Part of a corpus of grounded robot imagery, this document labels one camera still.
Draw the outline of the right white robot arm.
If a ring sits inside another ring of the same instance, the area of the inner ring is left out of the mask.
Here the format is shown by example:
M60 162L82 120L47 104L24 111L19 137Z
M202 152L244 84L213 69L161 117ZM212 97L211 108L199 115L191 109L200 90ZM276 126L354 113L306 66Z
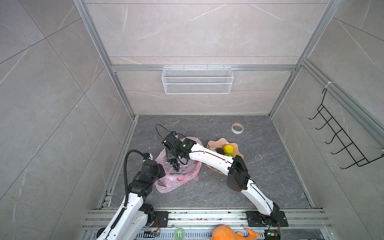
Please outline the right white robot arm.
M168 134L162 144L171 151L173 157L184 158L209 165L227 176L227 186L233 191L245 195L257 208L261 219L270 224L277 223L280 213L279 206L266 197L258 189L248 173L246 164L241 156L228 157L209 150L196 141L185 138L177 139Z

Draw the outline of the beige flower-shaped plate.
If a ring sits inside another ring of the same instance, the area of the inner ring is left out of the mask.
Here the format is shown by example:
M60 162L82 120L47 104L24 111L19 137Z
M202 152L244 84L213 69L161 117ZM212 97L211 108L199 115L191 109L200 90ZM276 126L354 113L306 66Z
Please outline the beige flower-shaped plate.
M234 148L235 148L234 153L233 153L234 157L240 156L244 160L244 155L239 151L238 144L230 143L225 138L221 138L221 139L219 139L217 141L209 141L208 144L207 144L207 149L209 149L209 150L211 150L211 151L216 153L216 148L223 149L223 146L225 146L227 144L230 144L230 145L234 146ZM218 155L219 155L219 157L214 157L215 163L213 165L212 164L208 164L208 166L212 170L214 170L214 171L216 171L218 173L223 174L224 172L222 170L219 170L216 166L219 165L219 162L222 161L222 159L228 160L229 157L227 157L225 155L221 155L221 154L218 154Z

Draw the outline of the dark purple grape bunch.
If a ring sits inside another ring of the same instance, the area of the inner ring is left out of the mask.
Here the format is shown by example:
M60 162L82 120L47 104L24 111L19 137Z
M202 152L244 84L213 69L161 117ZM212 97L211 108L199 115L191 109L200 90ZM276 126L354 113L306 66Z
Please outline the dark purple grape bunch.
M167 162L173 166L174 171L180 171L180 163L177 159L167 160Z

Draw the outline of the dark avocado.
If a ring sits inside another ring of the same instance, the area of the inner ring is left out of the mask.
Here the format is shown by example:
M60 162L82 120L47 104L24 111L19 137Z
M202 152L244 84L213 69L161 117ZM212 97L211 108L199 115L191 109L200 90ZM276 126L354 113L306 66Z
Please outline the dark avocado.
M224 154L225 154L224 150L221 149L221 148L216 148L216 152L217 152L218 154L221 154L221 155L224 155Z

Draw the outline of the yellow lemon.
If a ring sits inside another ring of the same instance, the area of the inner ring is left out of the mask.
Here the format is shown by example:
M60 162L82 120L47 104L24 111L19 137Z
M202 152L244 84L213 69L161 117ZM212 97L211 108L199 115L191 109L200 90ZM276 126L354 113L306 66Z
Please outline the yellow lemon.
M234 150L235 150L234 146L232 146L230 144L223 146L223 151L225 154L233 154Z

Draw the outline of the pink plastic bag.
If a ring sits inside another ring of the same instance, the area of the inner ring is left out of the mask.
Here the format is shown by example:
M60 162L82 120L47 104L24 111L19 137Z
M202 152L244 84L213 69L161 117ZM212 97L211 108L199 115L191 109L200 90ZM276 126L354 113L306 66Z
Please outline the pink plastic bag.
M175 190L176 188L199 179L198 174L203 163L199 161L188 160L187 165L180 164L180 169L177 172L173 165L167 162L166 149L163 149L156 157L155 161L164 167L166 175L155 182L155 187L158 192L164 194Z

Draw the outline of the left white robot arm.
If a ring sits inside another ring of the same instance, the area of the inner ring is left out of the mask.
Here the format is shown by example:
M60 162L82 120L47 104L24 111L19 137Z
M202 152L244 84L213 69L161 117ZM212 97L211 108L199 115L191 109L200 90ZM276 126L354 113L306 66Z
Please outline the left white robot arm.
M156 161L145 160L129 183L127 162L124 162L125 197L107 227L99 230L98 240L133 240L144 226L153 222L153 206L145 200L152 192L153 184L165 176L165 171Z

